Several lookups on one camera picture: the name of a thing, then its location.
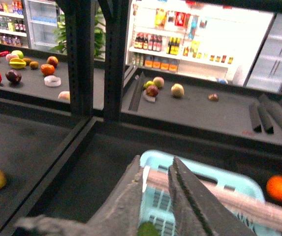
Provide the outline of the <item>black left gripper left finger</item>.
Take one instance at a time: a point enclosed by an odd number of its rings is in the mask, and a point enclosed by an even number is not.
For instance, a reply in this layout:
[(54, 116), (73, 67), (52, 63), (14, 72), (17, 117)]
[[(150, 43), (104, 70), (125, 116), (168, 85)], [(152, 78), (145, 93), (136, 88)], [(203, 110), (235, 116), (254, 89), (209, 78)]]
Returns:
[(135, 236), (142, 201), (142, 174), (137, 155), (87, 223), (40, 215), (22, 217), (14, 227), (40, 236)]

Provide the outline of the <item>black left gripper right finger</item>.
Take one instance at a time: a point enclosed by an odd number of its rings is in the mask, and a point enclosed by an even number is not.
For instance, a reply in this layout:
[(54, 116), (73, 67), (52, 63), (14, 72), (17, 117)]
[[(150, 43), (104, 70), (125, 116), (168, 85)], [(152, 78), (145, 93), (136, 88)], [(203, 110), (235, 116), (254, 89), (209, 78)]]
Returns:
[(168, 169), (168, 187), (180, 236), (253, 236), (178, 158)]

